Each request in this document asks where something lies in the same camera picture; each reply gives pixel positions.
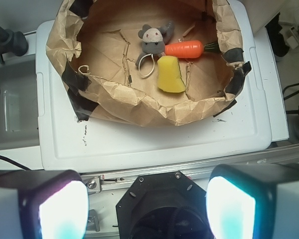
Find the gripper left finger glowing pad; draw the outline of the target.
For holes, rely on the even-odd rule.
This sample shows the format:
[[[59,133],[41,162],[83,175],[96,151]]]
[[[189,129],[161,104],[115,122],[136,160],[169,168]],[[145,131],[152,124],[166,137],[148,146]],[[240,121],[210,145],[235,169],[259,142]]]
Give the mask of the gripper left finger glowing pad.
[[[0,170],[0,239],[82,239],[87,187],[73,170]]]

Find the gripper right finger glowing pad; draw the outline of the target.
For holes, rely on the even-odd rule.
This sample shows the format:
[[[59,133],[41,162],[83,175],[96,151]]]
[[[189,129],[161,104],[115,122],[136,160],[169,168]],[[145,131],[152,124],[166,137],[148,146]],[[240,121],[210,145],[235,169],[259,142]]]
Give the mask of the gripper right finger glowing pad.
[[[216,166],[206,211],[217,239],[299,239],[299,163]]]

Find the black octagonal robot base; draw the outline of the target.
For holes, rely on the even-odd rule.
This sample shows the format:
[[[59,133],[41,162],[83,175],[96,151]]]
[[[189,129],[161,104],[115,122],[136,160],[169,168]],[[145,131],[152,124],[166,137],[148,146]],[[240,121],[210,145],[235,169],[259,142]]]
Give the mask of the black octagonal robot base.
[[[122,239],[212,239],[206,191],[183,173],[141,175],[116,205]]]

